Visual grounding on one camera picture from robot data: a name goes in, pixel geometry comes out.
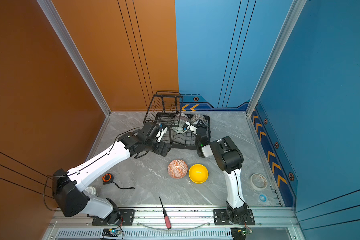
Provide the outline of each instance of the red screwdriver handle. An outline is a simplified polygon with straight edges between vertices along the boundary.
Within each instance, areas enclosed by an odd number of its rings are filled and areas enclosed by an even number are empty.
[[[164,220],[165,220],[165,225],[167,226],[167,229],[171,229],[171,222],[169,221],[169,217],[165,216]]]

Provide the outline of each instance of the orange patterned bowl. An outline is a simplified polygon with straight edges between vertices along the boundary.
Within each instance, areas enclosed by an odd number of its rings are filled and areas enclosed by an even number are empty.
[[[184,177],[185,175],[187,175],[187,171],[188,171],[187,164],[180,159],[173,160],[168,165],[168,174],[175,179],[180,179]]]

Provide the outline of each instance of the yellow chevron stripe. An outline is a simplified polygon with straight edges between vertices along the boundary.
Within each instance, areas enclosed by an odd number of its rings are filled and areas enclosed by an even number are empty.
[[[275,174],[275,167],[277,167],[278,169],[281,170],[280,166],[273,162],[272,163],[272,172],[273,172],[273,174]]]
[[[259,118],[258,116],[253,116],[253,125],[254,125],[254,119]]]
[[[267,135],[265,134],[265,132],[260,131],[260,142],[261,142],[261,136],[262,136],[262,135],[267,136]]]
[[[282,180],[283,182],[285,182],[285,184],[287,183],[287,180],[285,180],[282,176],[277,175],[277,186],[280,188],[280,180]]]
[[[188,107],[188,106],[189,106],[189,104],[185,104],[185,105],[181,108],[181,110],[182,110],[182,111],[186,111],[185,108]]]
[[[274,157],[276,157],[273,152],[268,151],[268,162],[269,162],[269,156],[274,156]]]
[[[198,105],[199,105],[199,104],[196,104],[195,106],[193,106],[193,107],[191,108],[191,110],[192,110],[192,111],[196,111],[195,108],[196,108]]]
[[[259,127],[262,127],[260,123],[256,123],[256,132],[258,132]]]

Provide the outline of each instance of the aluminum frame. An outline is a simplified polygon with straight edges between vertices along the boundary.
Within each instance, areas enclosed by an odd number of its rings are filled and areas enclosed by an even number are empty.
[[[91,147],[91,150],[89,151],[87,159],[85,161],[88,161],[88,160],[90,160],[91,158],[93,158],[95,156],[97,147],[99,146],[101,138],[104,135],[104,132],[105,132],[107,126],[108,126],[109,120],[110,120],[110,116],[106,116],[106,118],[104,119],[103,124],[101,125],[99,133],[97,134],[96,139],[95,139],[95,141],[94,141],[94,143],[93,143],[93,145]]]
[[[39,3],[41,9],[43,10],[45,16],[48,18],[48,21],[52,25],[60,41],[67,50],[73,63],[76,65],[76,68],[79,70],[88,88],[91,90],[91,93],[95,97],[101,110],[106,116],[109,116],[111,113],[110,108],[106,100],[104,99],[104,96],[101,93],[99,87],[97,86],[95,80],[93,79],[91,72],[89,71],[86,63],[84,62],[84,59],[82,58],[79,50],[77,49],[75,43],[73,42],[67,28],[65,27],[52,1],[37,0],[37,2]]]
[[[203,206],[203,205],[178,205],[178,207],[166,207],[168,216],[171,219],[172,230],[168,231],[167,235],[164,234],[164,237],[157,236],[139,236],[139,237],[128,237],[127,239],[145,239],[145,238],[166,238],[166,239],[180,239],[180,238],[190,238],[187,236],[180,236],[176,233],[176,229],[182,228],[194,228],[202,224],[203,226],[192,230],[192,232],[202,231],[202,232],[214,232],[221,231],[221,229],[230,229],[232,226],[217,226],[214,225],[214,215],[213,209],[224,208],[223,206]],[[292,208],[289,207],[250,207],[253,211],[253,216],[256,224],[250,226],[252,229],[255,228],[288,228],[291,238],[295,236],[298,240],[304,240],[304,235],[302,234],[301,228],[299,226],[298,220],[294,214]],[[146,232],[149,228],[144,227],[142,224],[153,227],[153,228],[163,228],[165,229],[165,222],[163,217],[163,211],[161,206],[154,205],[151,207],[142,207],[140,205],[123,207],[121,209],[135,209],[135,218],[132,226],[124,226],[123,230],[126,231],[139,231]],[[75,229],[78,232],[88,232],[96,229],[108,228],[108,225],[105,226],[92,226],[92,218],[87,217],[85,214],[78,214],[75,217],[66,218],[61,212],[56,212],[51,219],[51,222],[44,234],[45,239],[56,238],[60,229],[62,230],[72,230]],[[229,235],[227,236],[215,236],[216,239],[232,239]]]
[[[257,137],[257,133],[252,124],[251,117],[246,116],[246,119],[247,119],[247,123],[250,127],[251,134],[254,139],[254,143],[256,145],[257,151],[259,152],[259,155],[261,157],[261,162],[263,163],[264,170],[267,173],[268,180],[270,181],[269,182],[270,187],[276,191],[276,194],[277,194],[278,199],[280,200],[281,206],[285,206],[284,200],[281,196],[281,192],[280,192],[279,187],[277,186],[275,178],[273,176],[273,172],[272,172],[271,168],[269,167],[268,160],[264,154],[263,147],[261,146],[261,142],[260,142],[259,138]]]
[[[281,27],[279,35],[273,46],[271,54],[269,55],[268,61],[265,64],[263,73],[260,76],[259,82],[257,83],[256,88],[252,94],[250,103],[248,104],[246,110],[247,116],[252,115],[252,112],[257,102],[259,101],[261,94],[263,93],[263,90],[269,80],[269,77],[271,76],[273,69],[276,66],[276,63],[279,60],[281,52],[283,51],[284,46],[287,43],[293,28],[295,27],[295,24],[300,16],[300,13],[306,1],[307,0],[294,0],[292,2],[287,17],[284,20],[283,26]]]

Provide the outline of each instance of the yellow bowl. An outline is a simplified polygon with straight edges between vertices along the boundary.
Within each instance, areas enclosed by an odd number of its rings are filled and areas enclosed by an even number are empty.
[[[192,182],[203,183],[208,179],[208,170],[201,164],[195,164],[189,169],[188,175]]]

